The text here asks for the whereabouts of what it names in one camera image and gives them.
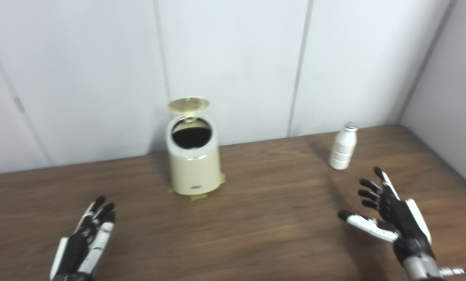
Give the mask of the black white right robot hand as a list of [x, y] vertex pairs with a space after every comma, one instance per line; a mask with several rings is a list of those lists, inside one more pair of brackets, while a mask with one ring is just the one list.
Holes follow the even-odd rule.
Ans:
[[400, 199], [392, 181], [381, 168], [374, 167], [374, 173], [381, 184], [362, 178], [360, 185], [366, 190], [358, 190], [358, 194], [363, 197], [361, 204], [377, 211], [381, 219], [349, 210], [340, 210], [338, 218], [375, 238], [392, 243], [400, 263], [411, 256], [425, 255], [435, 259], [430, 232], [414, 200]]

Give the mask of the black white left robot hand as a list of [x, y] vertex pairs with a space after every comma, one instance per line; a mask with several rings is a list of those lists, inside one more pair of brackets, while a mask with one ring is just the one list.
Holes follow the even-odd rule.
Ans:
[[105, 196], [92, 201], [69, 237], [60, 238], [51, 281], [93, 281], [115, 227], [115, 205]]

